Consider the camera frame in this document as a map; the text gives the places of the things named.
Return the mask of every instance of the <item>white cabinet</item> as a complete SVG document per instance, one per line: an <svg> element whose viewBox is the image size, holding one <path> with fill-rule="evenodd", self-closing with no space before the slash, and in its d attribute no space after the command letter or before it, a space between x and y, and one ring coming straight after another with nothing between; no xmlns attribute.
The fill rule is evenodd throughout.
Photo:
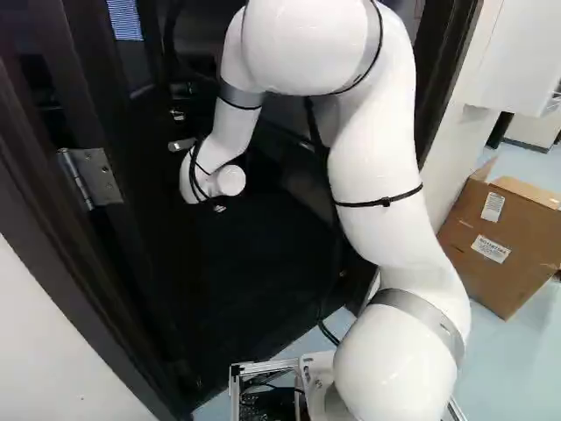
<svg viewBox="0 0 561 421"><path fill-rule="evenodd" d="M537 146L545 151L550 149L560 131L561 109L541 118L516 114L508 126L505 138Z"/></svg>
<svg viewBox="0 0 561 421"><path fill-rule="evenodd" d="M561 1L502 0L472 75L470 105L539 117L561 101Z"/></svg>

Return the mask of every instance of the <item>white robotic arm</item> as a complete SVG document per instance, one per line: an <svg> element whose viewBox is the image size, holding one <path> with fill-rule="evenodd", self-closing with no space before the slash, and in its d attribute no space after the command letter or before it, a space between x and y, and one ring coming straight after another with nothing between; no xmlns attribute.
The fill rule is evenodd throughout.
<svg viewBox="0 0 561 421"><path fill-rule="evenodd" d="M224 164L247 148L266 91L332 94L318 113L332 195L348 240L381 272L380 292L337 348L335 386L358 420L440 419L471 313L420 190L403 23L373 0L250 0L228 29L221 76L213 131L181 166L183 197L244 187L241 169Z"/></svg>

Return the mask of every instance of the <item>door hinge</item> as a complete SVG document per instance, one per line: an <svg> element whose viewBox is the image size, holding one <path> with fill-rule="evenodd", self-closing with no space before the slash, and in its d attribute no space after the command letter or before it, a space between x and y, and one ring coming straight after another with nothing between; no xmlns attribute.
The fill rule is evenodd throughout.
<svg viewBox="0 0 561 421"><path fill-rule="evenodd" d="M68 149L57 152L65 176L88 211L110 203L122 203L123 197L115 181L107 155L101 147Z"/></svg>

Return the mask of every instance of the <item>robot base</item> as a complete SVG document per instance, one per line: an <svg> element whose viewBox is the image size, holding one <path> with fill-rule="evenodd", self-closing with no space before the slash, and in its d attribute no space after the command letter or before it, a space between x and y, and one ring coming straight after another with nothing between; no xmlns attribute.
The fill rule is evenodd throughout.
<svg viewBox="0 0 561 421"><path fill-rule="evenodd" d="M333 383L334 355L334 351L326 351L308 353L300 358L309 418L312 421L357 421Z"/></svg>

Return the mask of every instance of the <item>floor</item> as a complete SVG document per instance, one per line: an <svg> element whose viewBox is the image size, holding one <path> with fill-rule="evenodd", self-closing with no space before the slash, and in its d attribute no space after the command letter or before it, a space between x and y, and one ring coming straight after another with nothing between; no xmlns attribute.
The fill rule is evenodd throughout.
<svg viewBox="0 0 561 421"><path fill-rule="evenodd" d="M501 144L486 149L482 165L499 155L489 175L512 175L541 188L561 191L561 146L547 154ZM518 312L504 322L472 303L472 334L455 390L456 400L470 421L553 421L561 418L561 284L546 283ZM354 316L340 309L327 325L342 337ZM276 355L290 358L332 349L317 328ZM227 420L227 391L199 407L195 421Z"/></svg>

